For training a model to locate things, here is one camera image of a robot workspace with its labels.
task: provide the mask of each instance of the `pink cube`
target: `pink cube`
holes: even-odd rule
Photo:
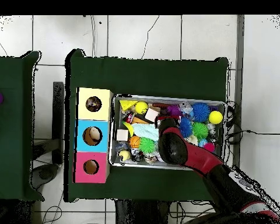
[[[85,170],[85,162],[92,160],[98,165],[95,173],[89,174]],[[109,174],[107,153],[77,152],[76,154],[76,183],[105,183]]]

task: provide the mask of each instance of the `orange basketball toy ball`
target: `orange basketball toy ball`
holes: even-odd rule
[[[140,145],[140,137],[138,136],[132,136],[129,139],[129,145],[131,146],[131,148],[138,148]]]

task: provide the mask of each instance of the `green spiky ball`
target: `green spiky ball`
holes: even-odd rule
[[[149,138],[141,138],[139,149],[143,153],[152,153],[153,151],[155,151],[155,143]]]
[[[200,122],[193,123],[193,134],[197,137],[198,140],[206,138],[208,136],[208,127]]]

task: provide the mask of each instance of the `light blue cloth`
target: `light blue cloth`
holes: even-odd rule
[[[153,141],[159,140],[159,129],[155,128],[154,124],[132,124],[134,133],[141,138],[149,138]]]

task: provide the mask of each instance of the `pink ball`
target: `pink ball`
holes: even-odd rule
[[[203,146],[203,148],[206,149],[207,151],[210,151],[210,152],[214,152],[215,151],[215,145],[212,144],[211,142],[206,143]]]

